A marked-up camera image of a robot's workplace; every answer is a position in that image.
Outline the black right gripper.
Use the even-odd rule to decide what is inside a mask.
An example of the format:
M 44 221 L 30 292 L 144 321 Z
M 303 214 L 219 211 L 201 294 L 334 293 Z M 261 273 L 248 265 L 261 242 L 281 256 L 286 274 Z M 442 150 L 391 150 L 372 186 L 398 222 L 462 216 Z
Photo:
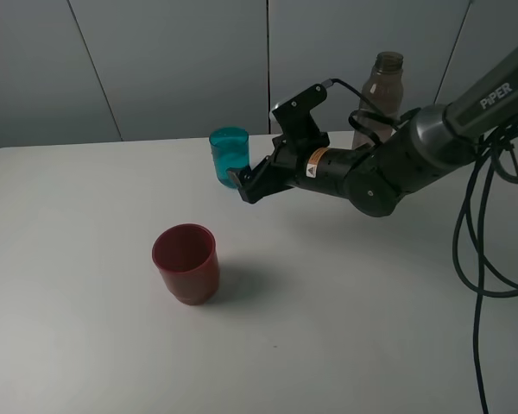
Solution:
M 311 154 L 311 141 L 279 135 L 273 139 L 273 144 L 273 153 L 255 168 L 232 167 L 226 171 L 245 203 L 255 204 L 290 187 L 311 189 L 311 180 L 305 174 L 305 158 Z

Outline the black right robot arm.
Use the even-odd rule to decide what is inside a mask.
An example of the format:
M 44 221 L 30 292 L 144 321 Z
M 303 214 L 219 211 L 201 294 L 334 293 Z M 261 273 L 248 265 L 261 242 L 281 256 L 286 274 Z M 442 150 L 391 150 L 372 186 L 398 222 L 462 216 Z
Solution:
M 295 187 L 388 216 L 406 195 L 470 163 L 490 160 L 500 172 L 502 151 L 518 137 L 518 47 L 454 102 L 410 110 L 391 122 L 388 140 L 370 133 L 370 143 L 355 150 L 331 147 L 313 120 L 332 85 L 327 79 L 274 107 L 281 134 L 273 153 L 227 172 L 244 202 Z

